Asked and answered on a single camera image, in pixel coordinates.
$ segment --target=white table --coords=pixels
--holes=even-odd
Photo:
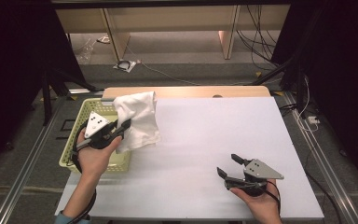
[[[225,189],[216,172],[242,178],[230,158],[260,159],[284,175],[277,184],[283,219],[324,215],[272,97],[158,99],[161,141],[135,150],[130,170],[103,175],[90,214],[110,219],[246,220],[247,205]],[[79,175],[71,174],[57,212]]]

